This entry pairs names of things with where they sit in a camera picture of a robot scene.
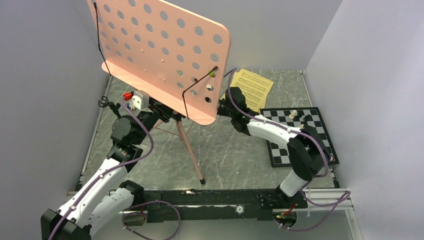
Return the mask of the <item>yellow sheet music page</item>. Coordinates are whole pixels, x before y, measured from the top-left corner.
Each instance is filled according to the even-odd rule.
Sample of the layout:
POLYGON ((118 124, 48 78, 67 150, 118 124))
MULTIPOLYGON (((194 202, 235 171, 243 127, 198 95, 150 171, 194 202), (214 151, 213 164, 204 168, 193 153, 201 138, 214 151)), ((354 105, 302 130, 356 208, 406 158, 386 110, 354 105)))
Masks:
POLYGON ((255 112, 265 107, 268 94, 274 82, 246 69, 236 71, 231 79, 231 87, 238 87, 245 96, 248 108, 255 112))

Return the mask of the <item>pink music stand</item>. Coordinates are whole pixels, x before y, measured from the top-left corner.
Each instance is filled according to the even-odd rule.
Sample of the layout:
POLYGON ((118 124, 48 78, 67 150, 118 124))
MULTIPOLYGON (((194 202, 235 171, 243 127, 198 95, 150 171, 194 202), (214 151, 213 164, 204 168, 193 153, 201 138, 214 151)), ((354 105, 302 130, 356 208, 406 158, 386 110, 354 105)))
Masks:
POLYGON ((88 5, 105 72, 200 125, 216 120, 232 40, 224 25, 163 0, 88 5))

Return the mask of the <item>black microphone stand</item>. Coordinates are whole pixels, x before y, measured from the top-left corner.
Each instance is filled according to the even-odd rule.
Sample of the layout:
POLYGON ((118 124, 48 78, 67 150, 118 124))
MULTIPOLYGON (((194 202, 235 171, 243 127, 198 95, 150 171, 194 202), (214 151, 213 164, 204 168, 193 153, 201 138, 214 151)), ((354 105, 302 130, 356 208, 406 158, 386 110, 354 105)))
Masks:
POLYGON ((112 101, 109 101, 108 97, 105 95, 103 95, 100 100, 98 100, 98 106, 102 109, 110 108, 110 110, 116 115, 118 119, 122 117, 119 111, 119 109, 121 108, 121 104, 118 102, 114 103, 112 101))

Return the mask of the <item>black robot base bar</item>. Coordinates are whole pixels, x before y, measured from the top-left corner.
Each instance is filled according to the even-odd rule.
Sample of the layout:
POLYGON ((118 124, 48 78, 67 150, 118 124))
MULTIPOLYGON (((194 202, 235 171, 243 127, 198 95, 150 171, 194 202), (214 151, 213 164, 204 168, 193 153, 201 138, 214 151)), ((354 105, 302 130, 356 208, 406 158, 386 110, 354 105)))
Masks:
POLYGON ((189 220, 272 221, 285 211, 308 207, 300 193, 288 198, 273 188, 230 190, 146 190, 129 211, 145 213, 148 223, 189 220))

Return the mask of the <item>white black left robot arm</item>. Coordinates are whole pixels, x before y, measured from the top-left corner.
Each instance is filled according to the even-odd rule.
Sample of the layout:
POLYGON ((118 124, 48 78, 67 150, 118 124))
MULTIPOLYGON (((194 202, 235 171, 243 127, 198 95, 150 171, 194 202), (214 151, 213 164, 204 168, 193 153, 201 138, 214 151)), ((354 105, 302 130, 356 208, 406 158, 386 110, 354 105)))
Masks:
POLYGON ((152 137, 155 124, 168 122, 172 114, 169 107, 154 103, 137 116, 132 112, 119 116, 112 124, 113 145, 96 173, 59 209, 48 209, 41 216, 41 238, 90 240, 119 212, 139 209, 145 201, 139 184, 126 180, 112 195, 108 193, 148 155, 138 145, 152 137))

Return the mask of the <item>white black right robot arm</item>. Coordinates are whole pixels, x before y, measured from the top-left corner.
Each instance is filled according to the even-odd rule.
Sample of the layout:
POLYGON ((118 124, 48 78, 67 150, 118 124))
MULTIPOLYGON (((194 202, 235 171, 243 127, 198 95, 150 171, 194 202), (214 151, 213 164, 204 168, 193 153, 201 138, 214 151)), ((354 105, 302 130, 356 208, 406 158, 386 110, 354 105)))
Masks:
POLYGON ((217 113, 229 117, 235 130, 247 136, 265 139, 288 153, 291 171, 276 187, 276 202, 288 208, 295 202, 295 195, 314 178, 329 171, 331 154, 314 127, 287 126, 271 120, 248 108, 246 98, 239 87, 229 87, 218 104, 217 113))

